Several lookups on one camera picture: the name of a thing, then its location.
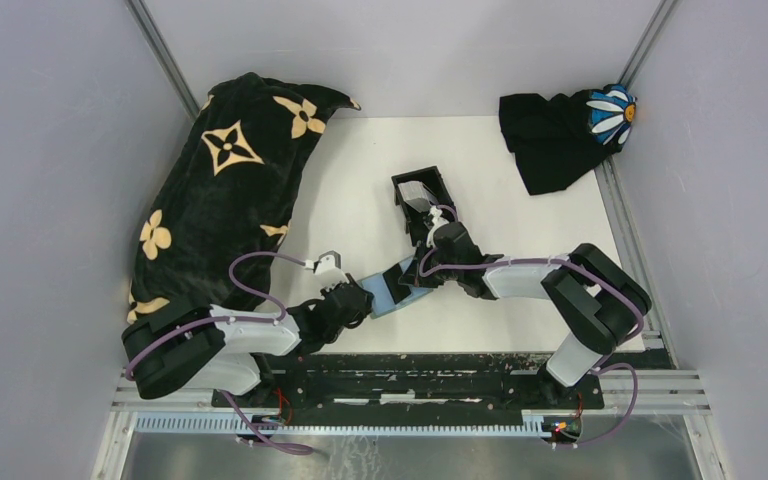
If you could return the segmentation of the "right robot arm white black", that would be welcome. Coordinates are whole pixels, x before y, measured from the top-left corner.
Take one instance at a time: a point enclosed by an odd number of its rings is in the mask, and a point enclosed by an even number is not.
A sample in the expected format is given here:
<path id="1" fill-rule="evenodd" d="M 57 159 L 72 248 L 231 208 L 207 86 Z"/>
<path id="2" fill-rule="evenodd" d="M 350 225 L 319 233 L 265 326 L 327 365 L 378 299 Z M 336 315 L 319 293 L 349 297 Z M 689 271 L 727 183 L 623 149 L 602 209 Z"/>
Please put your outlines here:
<path id="1" fill-rule="evenodd" d="M 593 244 L 548 258 L 485 254 L 460 222 L 436 228 L 417 243 L 412 258 L 364 284 L 373 291 L 374 315 L 382 316 L 447 282 L 473 298 L 554 305 L 569 333 L 539 369 L 538 396 L 551 408 L 572 401 L 577 383 L 641 332 L 653 306 L 648 292 Z"/>

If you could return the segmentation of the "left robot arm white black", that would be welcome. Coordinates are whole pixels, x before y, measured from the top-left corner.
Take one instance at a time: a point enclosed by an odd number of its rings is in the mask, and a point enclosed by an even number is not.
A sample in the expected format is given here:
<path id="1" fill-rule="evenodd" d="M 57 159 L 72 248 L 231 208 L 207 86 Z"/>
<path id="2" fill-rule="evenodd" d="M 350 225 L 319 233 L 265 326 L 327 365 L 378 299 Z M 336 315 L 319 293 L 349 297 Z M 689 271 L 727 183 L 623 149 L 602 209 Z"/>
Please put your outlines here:
<path id="1" fill-rule="evenodd" d="M 261 356 L 295 358 L 320 351 L 344 330 L 359 326 L 372 313 L 373 299 L 354 281 L 324 290 L 285 314 L 178 298 L 125 329 L 125 376 L 146 400 L 182 388 L 207 388 L 263 406 L 272 399 L 275 382 Z"/>

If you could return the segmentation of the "green leather card holder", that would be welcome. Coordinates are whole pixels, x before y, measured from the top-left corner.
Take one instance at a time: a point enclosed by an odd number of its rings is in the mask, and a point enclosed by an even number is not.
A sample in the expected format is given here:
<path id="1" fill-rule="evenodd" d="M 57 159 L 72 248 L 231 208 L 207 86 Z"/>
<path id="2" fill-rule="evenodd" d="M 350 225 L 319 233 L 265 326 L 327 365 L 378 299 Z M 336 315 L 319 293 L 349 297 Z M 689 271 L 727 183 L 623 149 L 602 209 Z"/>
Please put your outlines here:
<path id="1" fill-rule="evenodd" d="M 385 271 L 358 281 L 359 285 L 373 296 L 371 318 L 391 314 L 432 292 L 429 288 L 404 285 L 399 282 L 399 278 L 412 262 L 411 258 L 405 258 Z"/>

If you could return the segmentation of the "black plastic bin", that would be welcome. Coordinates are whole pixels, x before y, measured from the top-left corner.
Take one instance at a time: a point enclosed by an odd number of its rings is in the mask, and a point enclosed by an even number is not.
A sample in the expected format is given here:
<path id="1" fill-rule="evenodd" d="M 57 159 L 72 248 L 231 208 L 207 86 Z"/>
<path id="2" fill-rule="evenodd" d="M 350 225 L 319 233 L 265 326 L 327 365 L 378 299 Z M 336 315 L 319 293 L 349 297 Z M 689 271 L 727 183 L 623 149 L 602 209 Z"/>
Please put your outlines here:
<path id="1" fill-rule="evenodd" d="M 391 177 L 395 205 L 404 216 L 404 230 L 415 246 L 425 242 L 432 226 L 431 210 L 441 211 L 443 219 L 456 219 L 456 207 L 437 166 L 413 170 Z"/>

